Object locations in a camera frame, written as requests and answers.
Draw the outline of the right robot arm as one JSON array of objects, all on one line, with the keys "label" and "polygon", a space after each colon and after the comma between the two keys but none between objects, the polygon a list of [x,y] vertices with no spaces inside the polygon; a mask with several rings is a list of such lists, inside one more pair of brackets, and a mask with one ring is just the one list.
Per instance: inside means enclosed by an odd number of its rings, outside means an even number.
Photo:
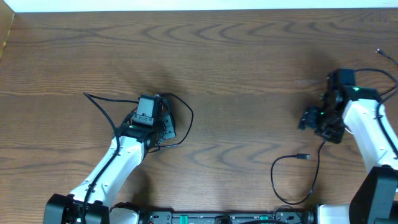
[{"label": "right robot arm", "polygon": [[358,87],[355,74],[344,68],[329,73],[322,106],[307,108],[298,125],[335,144],[349,130],[367,172],[349,204],[317,206],[312,223],[397,223],[397,136],[381,94]]}]

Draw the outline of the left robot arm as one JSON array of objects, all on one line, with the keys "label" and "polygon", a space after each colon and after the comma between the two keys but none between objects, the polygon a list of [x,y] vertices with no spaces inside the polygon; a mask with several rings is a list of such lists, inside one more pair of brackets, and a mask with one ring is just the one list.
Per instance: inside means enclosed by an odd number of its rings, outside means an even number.
[{"label": "left robot arm", "polygon": [[68,195],[53,194],[44,211],[44,223],[140,223],[133,208],[113,208],[113,202],[130,173],[147,153],[175,137],[170,106],[160,95],[141,95],[137,109],[120,126],[90,175]]}]

